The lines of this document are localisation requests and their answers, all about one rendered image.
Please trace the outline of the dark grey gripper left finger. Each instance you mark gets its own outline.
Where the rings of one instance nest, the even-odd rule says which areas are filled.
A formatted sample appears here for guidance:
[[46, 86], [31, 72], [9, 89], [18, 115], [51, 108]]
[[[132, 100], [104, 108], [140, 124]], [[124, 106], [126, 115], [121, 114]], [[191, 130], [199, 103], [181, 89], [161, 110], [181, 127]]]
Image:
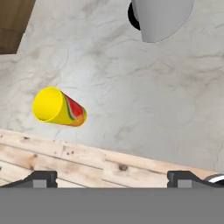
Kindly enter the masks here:
[[19, 188], [57, 188], [58, 173], [56, 171], [34, 171], [24, 179], [9, 183], [3, 187]]

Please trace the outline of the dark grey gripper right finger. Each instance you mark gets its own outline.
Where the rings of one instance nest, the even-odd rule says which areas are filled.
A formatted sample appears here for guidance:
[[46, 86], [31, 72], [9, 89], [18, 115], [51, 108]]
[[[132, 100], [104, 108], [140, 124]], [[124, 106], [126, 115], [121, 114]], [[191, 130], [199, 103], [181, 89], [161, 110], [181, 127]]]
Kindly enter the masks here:
[[224, 188], [224, 185], [217, 185], [206, 181], [206, 178], [199, 178], [191, 171], [168, 171], [168, 188]]

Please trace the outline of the yellow cup with watermelon print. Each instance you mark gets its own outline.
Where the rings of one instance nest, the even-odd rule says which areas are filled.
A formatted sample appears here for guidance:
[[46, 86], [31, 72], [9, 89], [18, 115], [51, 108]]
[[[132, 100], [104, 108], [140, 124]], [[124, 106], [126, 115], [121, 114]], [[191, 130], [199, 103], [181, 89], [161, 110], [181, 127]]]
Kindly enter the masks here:
[[87, 111], [56, 87], [38, 92], [32, 104], [35, 118], [43, 123], [80, 127], [87, 120]]

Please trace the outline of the brown wooden cupboard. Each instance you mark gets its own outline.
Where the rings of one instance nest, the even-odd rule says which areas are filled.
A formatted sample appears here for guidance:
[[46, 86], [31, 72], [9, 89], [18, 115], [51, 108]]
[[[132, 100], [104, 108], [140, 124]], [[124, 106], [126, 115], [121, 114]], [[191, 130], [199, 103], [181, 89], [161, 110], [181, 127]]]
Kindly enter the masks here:
[[0, 54], [15, 54], [36, 0], [0, 0]]

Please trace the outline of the white and black round object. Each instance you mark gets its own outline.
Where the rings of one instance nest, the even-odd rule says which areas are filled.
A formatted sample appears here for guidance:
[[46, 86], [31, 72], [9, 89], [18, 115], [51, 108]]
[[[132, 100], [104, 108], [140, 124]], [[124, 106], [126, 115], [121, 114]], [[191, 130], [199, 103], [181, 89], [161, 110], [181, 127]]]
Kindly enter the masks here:
[[128, 19], [145, 43], [169, 38], [190, 17], [193, 0], [130, 0]]

